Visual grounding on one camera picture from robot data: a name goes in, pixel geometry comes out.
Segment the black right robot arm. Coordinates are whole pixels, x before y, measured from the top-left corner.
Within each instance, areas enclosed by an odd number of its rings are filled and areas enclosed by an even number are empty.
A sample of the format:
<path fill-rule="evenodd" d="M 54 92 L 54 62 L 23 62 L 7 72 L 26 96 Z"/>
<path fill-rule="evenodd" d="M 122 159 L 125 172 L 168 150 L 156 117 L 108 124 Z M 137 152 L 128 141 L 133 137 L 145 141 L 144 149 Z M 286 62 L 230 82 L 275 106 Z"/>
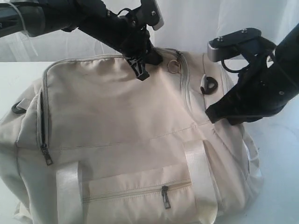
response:
<path fill-rule="evenodd" d="M 218 102 L 206 109 L 212 123 L 231 125 L 272 117 L 299 94 L 299 27 L 278 44 L 245 28 L 208 42 L 210 61 L 220 62 L 238 81 Z"/>

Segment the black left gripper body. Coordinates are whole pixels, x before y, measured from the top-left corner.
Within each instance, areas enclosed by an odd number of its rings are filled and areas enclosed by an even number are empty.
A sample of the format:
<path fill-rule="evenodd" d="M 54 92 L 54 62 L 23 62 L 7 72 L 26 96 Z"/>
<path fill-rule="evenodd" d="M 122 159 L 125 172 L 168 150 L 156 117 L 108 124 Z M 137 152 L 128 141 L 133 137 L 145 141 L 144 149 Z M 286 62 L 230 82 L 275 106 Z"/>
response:
<path fill-rule="evenodd" d="M 125 57 L 143 57 L 152 51 L 147 26 L 154 26 L 154 1 L 142 0 L 135 9 L 124 8 L 120 16 L 107 9 L 101 0 L 78 0 L 84 15 L 80 31 L 120 52 Z"/>

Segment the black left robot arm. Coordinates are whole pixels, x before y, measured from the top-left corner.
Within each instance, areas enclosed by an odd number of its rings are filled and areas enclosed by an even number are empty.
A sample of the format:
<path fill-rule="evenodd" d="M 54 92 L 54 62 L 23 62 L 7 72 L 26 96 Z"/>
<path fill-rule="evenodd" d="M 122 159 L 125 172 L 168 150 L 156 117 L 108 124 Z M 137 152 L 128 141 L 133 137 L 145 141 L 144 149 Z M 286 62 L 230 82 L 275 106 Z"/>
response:
<path fill-rule="evenodd" d="M 142 0 L 139 7 L 123 10 L 125 15 L 115 14 L 101 0 L 10 0 L 0 5 L 0 36 L 22 32 L 37 37 L 79 29 L 121 53 L 143 81 L 150 76 L 145 65 L 163 61 L 147 30 L 159 30 L 163 17 L 155 0 Z"/>

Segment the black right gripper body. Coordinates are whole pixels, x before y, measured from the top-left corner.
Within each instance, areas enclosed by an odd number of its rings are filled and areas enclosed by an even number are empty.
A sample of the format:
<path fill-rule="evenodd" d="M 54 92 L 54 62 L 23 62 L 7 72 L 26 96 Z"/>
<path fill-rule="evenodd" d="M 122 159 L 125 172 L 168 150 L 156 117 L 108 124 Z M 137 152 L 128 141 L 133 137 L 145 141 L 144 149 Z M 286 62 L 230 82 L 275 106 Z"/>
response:
<path fill-rule="evenodd" d="M 263 48 L 229 91 L 225 118 L 231 124 L 254 122 L 279 113 L 299 93 L 299 39 L 286 37 Z"/>

